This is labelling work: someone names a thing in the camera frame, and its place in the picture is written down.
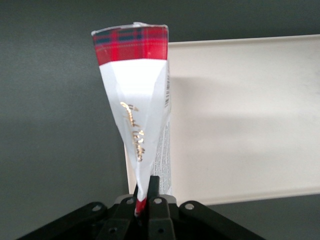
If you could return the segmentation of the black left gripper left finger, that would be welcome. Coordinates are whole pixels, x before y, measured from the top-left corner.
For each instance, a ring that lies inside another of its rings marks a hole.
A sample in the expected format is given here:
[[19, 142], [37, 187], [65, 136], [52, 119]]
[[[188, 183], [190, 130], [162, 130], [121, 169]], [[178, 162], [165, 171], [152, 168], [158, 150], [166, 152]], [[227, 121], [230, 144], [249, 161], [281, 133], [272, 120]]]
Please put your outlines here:
[[137, 201], [138, 187], [133, 194], [124, 194], [116, 198], [114, 205], [109, 209], [111, 213], [103, 220], [97, 240], [135, 240], [136, 217], [134, 215]]

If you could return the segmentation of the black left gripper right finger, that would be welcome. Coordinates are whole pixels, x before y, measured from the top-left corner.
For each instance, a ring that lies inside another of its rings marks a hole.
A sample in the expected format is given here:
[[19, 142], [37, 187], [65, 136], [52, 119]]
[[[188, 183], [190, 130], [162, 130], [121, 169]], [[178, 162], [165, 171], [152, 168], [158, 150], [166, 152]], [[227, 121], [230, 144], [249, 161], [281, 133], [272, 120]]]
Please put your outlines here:
[[172, 196], [160, 194], [160, 177], [151, 176], [147, 194], [148, 240], [173, 239], [173, 221], [169, 208], [172, 203]]

